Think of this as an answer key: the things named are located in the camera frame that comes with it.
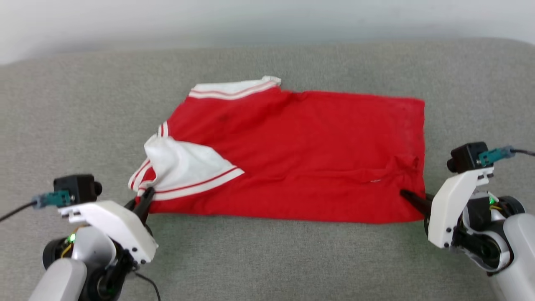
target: yellow wire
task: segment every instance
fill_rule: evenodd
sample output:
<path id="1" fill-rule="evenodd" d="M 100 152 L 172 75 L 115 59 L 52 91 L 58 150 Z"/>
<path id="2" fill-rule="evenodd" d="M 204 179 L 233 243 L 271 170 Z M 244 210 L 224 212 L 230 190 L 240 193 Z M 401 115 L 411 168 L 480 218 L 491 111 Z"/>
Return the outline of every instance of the yellow wire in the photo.
<path id="1" fill-rule="evenodd" d="M 71 235 L 73 235 L 74 233 L 76 233 L 76 231 L 78 231 L 78 229 L 80 229 L 80 228 L 82 228 L 82 227 L 86 227 L 86 226 L 87 226 L 87 225 L 80 225 L 80 226 L 76 227 L 76 229 L 74 229 L 74 231 L 72 231 Z M 70 249 L 72 249 L 72 245 L 73 245 L 73 244 L 70 243 L 70 244 L 68 245 L 68 247 L 66 247 L 66 248 L 63 250 L 63 252 L 62 252 L 62 257 L 61 257 L 61 258 L 63 258 L 63 256 L 65 256 L 65 254 L 67 254 L 67 252 L 68 252 Z"/>
<path id="2" fill-rule="evenodd" d="M 70 244 L 68 247 L 66 247 L 64 250 L 63 250 L 63 253 L 62 253 L 62 258 L 63 256 L 65 256 L 65 254 L 67 254 L 67 252 L 72 248 L 72 244 Z"/>

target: gray fabric surface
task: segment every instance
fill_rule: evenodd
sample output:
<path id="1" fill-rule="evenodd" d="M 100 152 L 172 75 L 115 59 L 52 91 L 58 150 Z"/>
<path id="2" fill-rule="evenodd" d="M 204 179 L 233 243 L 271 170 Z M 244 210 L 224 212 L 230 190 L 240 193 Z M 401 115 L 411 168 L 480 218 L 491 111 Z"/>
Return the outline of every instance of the gray fabric surface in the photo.
<path id="1" fill-rule="evenodd" d="M 0 69 L 0 213 L 91 172 L 101 199 L 124 204 L 143 143 L 199 82 L 282 78 L 283 88 L 415 96 L 426 101 L 425 181 L 450 176 L 465 142 L 535 149 L 535 48 L 507 40 L 69 55 Z M 535 160 L 497 165 L 490 189 L 532 212 Z M 426 241 L 422 223 L 367 225 L 153 215 L 160 248 L 143 269 L 163 300 L 493 300 L 485 273 Z M 41 252 L 73 227 L 54 209 L 0 224 L 0 299 L 29 297 Z M 127 281 L 121 300 L 156 300 Z"/>

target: black cable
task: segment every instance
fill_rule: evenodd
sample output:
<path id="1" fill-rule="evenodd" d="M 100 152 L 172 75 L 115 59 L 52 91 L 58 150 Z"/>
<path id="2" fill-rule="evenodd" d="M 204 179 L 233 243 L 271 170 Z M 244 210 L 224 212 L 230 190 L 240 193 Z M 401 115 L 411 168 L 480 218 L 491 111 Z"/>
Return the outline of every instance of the black cable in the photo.
<path id="1" fill-rule="evenodd" d="M 512 153 L 526 154 L 526 155 L 535 157 L 535 152 L 531 152 L 531 151 L 525 150 L 525 149 L 512 149 L 511 152 Z"/>
<path id="2" fill-rule="evenodd" d="M 154 290 L 156 291 L 156 296 L 158 296 L 158 301 L 162 301 L 162 299 L 160 299 L 160 292 L 158 291 L 158 287 L 156 286 L 156 283 L 154 283 L 154 281 L 152 281 L 148 277 L 145 277 L 145 276 L 141 275 L 140 273 L 135 273 L 135 275 L 137 277 L 147 281 L 148 283 L 152 284 L 152 286 L 154 287 Z"/>
<path id="3" fill-rule="evenodd" d="M 5 220 L 7 220 L 9 217 L 12 217 L 13 215 L 21 212 L 22 210 L 28 208 L 28 207 L 32 207 L 33 205 L 37 204 L 37 201 L 32 201 L 32 202 L 29 202 L 27 203 L 26 205 L 22 205 L 20 206 L 19 208 L 7 213 L 6 215 L 0 217 L 0 222 L 3 222 Z"/>

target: teal connector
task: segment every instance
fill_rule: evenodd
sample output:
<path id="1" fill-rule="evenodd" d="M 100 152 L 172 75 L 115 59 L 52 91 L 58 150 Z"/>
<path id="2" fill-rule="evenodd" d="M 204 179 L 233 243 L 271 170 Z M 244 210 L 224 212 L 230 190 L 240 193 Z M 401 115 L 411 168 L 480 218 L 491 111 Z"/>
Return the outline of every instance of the teal connector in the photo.
<path id="1" fill-rule="evenodd" d="M 37 202 L 33 206 L 34 209 L 41 209 L 46 206 L 65 207 L 70 206 L 72 202 L 71 195 L 65 190 L 38 194 L 32 198 L 32 201 Z"/>
<path id="2" fill-rule="evenodd" d="M 482 166 L 491 165 L 496 161 L 514 157 L 515 153 L 513 153 L 511 150 L 513 150 L 513 147 L 508 145 L 506 147 L 495 148 L 493 150 L 482 152 L 479 154 L 479 161 L 481 162 Z"/>

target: white plastic housing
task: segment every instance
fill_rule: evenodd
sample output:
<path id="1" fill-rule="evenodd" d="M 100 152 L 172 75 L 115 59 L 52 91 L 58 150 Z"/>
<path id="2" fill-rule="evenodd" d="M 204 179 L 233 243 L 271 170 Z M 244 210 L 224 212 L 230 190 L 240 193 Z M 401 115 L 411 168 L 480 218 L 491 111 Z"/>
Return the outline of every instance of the white plastic housing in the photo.
<path id="1" fill-rule="evenodd" d="M 86 277 L 87 267 L 82 261 L 60 258 L 48 267 L 29 301 L 76 301 Z"/>
<path id="2" fill-rule="evenodd" d="M 61 215 L 68 215 L 71 223 L 86 222 L 98 228 L 124 249 L 128 249 L 137 262 L 150 262 L 154 258 L 158 248 L 154 238 L 137 215 L 113 201 L 89 202 L 60 208 L 58 211 Z"/>
<path id="3" fill-rule="evenodd" d="M 453 229 L 476 187 L 488 184 L 494 167 L 465 171 L 444 182 L 433 198 L 427 239 L 439 248 L 452 243 Z"/>
<path id="4" fill-rule="evenodd" d="M 500 301 L 535 300 L 535 216 L 513 215 L 503 224 L 503 232 L 514 255 L 513 262 L 491 277 Z"/>

